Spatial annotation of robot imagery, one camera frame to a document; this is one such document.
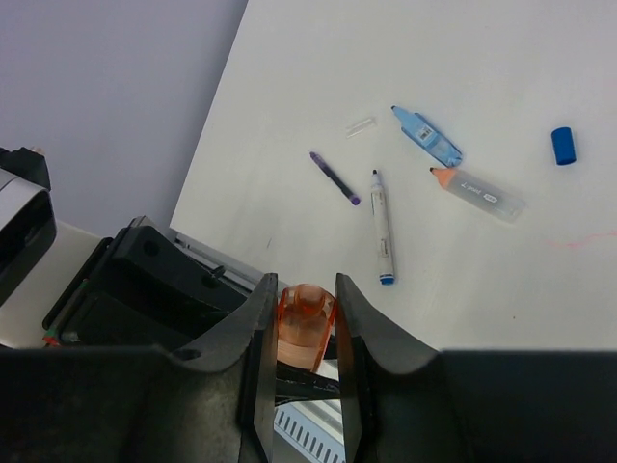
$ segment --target white marker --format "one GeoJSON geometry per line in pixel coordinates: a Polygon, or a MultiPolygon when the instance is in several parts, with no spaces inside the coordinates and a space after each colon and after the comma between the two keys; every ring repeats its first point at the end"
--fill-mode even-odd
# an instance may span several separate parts
{"type": "Polygon", "coordinates": [[[394,284],[394,264],[392,262],[392,240],[389,237],[388,207],[386,192],[377,171],[373,171],[373,184],[370,188],[370,201],[373,205],[373,221],[377,238],[379,281],[382,285],[394,284]]]}

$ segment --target gray wall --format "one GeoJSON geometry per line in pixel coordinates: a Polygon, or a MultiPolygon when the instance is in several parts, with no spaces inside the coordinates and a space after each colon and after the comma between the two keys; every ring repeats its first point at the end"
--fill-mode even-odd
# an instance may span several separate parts
{"type": "Polygon", "coordinates": [[[0,2],[0,146],[44,148],[59,219],[169,225],[246,3],[0,2]]]}

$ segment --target orange marker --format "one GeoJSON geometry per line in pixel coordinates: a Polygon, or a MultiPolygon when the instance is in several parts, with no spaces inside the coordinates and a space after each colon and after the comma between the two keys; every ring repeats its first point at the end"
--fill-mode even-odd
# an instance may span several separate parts
{"type": "Polygon", "coordinates": [[[444,190],[506,222],[514,222],[524,209],[522,200],[466,172],[432,167],[431,173],[444,190]]]}

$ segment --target orange cap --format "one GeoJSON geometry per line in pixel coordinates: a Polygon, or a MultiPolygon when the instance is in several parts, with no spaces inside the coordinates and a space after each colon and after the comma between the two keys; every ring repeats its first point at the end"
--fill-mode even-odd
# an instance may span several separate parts
{"type": "Polygon", "coordinates": [[[456,174],[456,169],[435,169],[431,167],[431,174],[437,177],[437,181],[440,183],[442,188],[447,188],[447,185],[450,183],[454,175],[456,174]]]}

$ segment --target table surface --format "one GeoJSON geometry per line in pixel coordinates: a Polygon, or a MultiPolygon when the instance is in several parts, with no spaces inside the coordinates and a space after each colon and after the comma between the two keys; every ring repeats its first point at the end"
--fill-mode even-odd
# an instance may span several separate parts
{"type": "Polygon", "coordinates": [[[617,3],[251,0],[172,227],[289,284],[371,303],[434,347],[617,347],[617,3]],[[508,226],[443,191],[392,104],[523,199],[508,226]],[[377,126],[346,138],[367,117],[377,126]],[[578,160],[555,165],[570,126],[578,160]],[[360,194],[353,207],[309,159],[360,194]],[[380,286],[370,174],[397,283],[380,286]]]}

